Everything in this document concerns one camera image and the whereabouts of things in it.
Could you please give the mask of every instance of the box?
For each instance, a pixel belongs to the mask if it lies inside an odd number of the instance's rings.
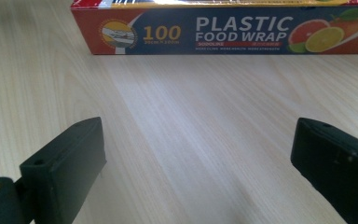
[[[358,54],[358,0],[75,0],[92,54]]]

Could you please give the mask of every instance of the black plastic part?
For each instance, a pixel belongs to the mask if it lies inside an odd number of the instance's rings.
[[[0,177],[0,224],[24,224],[20,200],[13,181]]]
[[[312,119],[299,119],[291,161],[350,224],[358,224],[358,139]]]
[[[0,224],[69,224],[106,164],[100,118],[68,128],[21,166],[15,184],[0,177]]]
[[[101,119],[86,119],[60,134],[21,166],[38,201],[37,224],[72,223],[105,165]]]

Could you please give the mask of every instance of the clamp jaw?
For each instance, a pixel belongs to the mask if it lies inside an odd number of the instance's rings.
[[[69,224],[106,164],[100,118],[80,121],[0,177],[0,224]]]

